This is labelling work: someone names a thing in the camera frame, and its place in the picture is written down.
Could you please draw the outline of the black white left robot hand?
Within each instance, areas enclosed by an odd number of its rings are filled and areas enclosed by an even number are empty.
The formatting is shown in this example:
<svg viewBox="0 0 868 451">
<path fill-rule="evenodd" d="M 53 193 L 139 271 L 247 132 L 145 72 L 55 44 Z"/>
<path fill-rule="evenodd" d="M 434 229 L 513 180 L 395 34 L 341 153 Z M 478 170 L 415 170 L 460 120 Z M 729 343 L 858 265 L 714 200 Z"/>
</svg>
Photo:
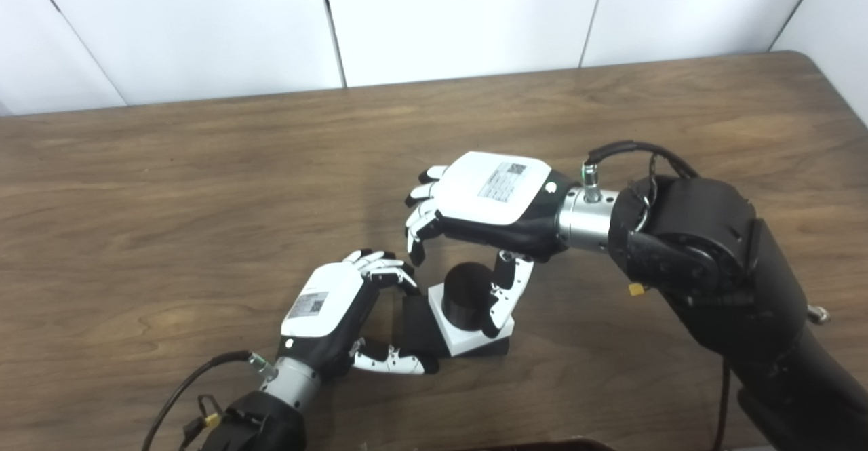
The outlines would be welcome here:
<svg viewBox="0 0 868 451">
<path fill-rule="evenodd" d="M 434 357 L 361 336 L 380 293 L 397 287 L 420 294 L 414 269 L 396 254 L 369 248 L 316 268 L 280 326 L 278 359 L 307 365 L 323 380 L 351 368 L 378 373 L 436 374 Z"/>
</svg>

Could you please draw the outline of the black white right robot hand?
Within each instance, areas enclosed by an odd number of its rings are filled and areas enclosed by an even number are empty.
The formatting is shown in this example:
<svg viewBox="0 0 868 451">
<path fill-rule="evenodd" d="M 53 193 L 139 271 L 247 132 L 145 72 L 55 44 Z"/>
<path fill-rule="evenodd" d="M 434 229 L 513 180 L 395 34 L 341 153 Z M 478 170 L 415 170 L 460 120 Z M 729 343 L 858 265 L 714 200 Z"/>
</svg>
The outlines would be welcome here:
<svg viewBox="0 0 868 451">
<path fill-rule="evenodd" d="M 523 294 L 520 269 L 567 250 L 558 216 L 577 181 L 539 159 L 471 151 L 419 182 L 404 201 L 410 262 L 421 265 L 425 241 L 440 235 L 496 248 L 481 330 L 498 336 Z"/>
</svg>

